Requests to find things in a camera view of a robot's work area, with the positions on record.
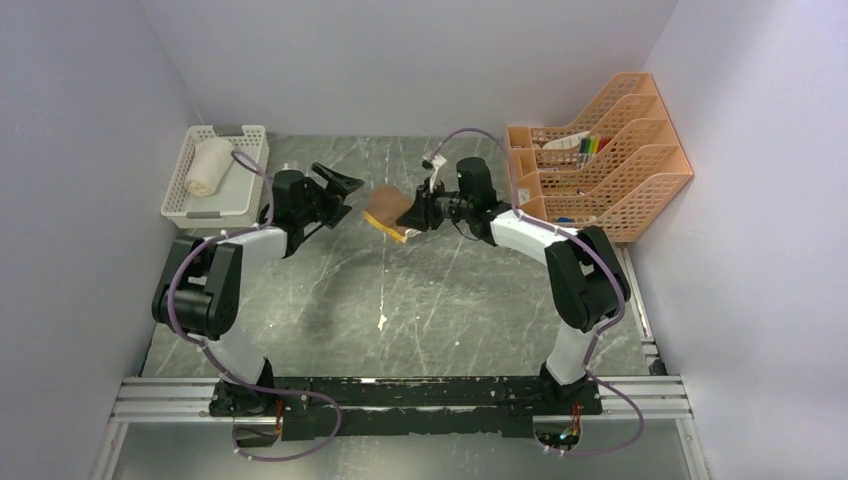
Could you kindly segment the brown yellow towel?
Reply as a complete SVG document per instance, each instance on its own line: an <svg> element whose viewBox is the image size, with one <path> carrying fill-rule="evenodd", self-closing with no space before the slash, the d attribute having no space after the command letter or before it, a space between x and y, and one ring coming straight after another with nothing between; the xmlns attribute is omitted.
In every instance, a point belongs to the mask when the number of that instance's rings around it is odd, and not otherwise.
<svg viewBox="0 0 848 480"><path fill-rule="evenodd" d="M400 217L413 206L413 199L391 185L377 186L369 196L363 212L365 221L390 240L405 244L421 231L401 226Z"/></svg>

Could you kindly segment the white plastic basket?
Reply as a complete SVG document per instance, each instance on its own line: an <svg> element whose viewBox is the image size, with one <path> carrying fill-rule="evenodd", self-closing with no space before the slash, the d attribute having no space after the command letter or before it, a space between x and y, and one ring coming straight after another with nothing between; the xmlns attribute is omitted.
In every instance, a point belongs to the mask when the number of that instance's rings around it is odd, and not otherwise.
<svg viewBox="0 0 848 480"><path fill-rule="evenodd" d="M267 166L262 125L196 125L185 134L160 213L181 229L248 227L257 218Z"/></svg>

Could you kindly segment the cream white towel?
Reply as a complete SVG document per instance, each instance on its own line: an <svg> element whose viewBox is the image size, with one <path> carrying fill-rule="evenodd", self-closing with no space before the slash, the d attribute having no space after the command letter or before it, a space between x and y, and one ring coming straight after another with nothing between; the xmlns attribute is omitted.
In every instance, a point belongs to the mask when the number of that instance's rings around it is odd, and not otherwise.
<svg viewBox="0 0 848 480"><path fill-rule="evenodd" d="M208 138L198 143L185 178L187 191L201 198L215 194L233 163L233 151L233 144L225 138Z"/></svg>

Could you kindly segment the orange file organizer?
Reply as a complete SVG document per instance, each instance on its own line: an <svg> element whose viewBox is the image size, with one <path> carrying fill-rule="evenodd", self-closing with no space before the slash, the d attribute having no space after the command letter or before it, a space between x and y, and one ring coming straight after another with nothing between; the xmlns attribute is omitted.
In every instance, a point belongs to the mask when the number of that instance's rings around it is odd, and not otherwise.
<svg viewBox="0 0 848 480"><path fill-rule="evenodd" d="M579 148L542 149L584 131L611 141L583 168ZM505 144L521 210L566 227L599 226L616 243L636 242L694 175L647 72L614 75L566 126L508 127Z"/></svg>

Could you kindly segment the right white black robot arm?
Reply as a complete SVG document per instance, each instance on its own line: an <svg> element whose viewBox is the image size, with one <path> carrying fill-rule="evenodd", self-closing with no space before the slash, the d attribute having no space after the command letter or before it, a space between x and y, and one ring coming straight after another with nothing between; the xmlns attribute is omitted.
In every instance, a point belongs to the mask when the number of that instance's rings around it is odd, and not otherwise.
<svg viewBox="0 0 848 480"><path fill-rule="evenodd" d="M486 162L467 157L456 165L458 188L449 191L439 175L442 156L423 161L429 177L417 187L398 226L419 232L444 221L466 224L474 240L510 249L545 267L561 319L551 353L540 369L542 406L562 414L578 399L575 384L588 379L590 352L601 324L623 314L630 287L605 232L590 226L571 232L528 216L500 200Z"/></svg>

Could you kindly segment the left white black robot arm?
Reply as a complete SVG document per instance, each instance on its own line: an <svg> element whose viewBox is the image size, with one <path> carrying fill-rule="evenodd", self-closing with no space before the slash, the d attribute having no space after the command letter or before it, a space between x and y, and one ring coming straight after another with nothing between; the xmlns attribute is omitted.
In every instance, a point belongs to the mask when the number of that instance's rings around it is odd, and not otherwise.
<svg viewBox="0 0 848 480"><path fill-rule="evenodd" d="M337 226L352 210L347 197L364 185L321 163L310 170L264 177L269 199L259 224L206 239L177 237L152 299L153 319L198 347L224 383L239 386L237 403L254 416L273 409L277 388L269 361L236 343L243 275L292 256L320 228Z"/></svg>

